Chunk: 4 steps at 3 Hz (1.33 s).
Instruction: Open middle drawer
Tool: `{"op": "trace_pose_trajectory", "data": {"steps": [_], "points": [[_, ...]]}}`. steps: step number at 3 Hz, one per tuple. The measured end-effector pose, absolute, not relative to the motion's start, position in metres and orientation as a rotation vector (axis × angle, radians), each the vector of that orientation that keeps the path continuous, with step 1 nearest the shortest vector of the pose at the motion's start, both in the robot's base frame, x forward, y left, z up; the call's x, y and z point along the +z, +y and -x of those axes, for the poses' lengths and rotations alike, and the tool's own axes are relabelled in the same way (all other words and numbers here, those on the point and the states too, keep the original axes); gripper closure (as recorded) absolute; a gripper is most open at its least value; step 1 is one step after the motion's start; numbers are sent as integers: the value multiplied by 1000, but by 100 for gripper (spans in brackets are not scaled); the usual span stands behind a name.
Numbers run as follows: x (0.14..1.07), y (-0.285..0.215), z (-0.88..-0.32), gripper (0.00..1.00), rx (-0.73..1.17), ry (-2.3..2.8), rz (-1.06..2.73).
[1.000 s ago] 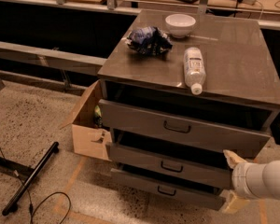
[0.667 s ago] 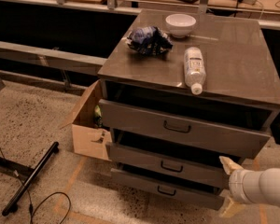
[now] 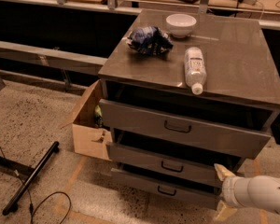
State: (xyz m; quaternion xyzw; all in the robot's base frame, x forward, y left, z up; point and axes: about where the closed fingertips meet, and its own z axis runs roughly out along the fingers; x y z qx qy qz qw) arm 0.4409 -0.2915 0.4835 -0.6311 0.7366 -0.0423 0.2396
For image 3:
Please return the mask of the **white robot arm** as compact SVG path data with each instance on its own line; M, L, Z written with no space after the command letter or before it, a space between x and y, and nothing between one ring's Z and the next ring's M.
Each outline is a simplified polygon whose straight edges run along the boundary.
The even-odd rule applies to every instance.
M222 182L216 221L225 221L239 208L257 208L280 215L280 178L267 175L240 177L221 164L214 164Z

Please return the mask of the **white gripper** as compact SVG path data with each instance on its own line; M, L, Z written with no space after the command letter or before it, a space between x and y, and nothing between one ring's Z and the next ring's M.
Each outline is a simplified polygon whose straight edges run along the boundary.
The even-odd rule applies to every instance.
M227 169L225 166L215 163L215 170L222 184L222 198L217 204L217 213L214 221L225 221L237 212L236 208L243 208L244 206L236 199L235 184L237 181L242 180L239 176L234 176L234 173Z

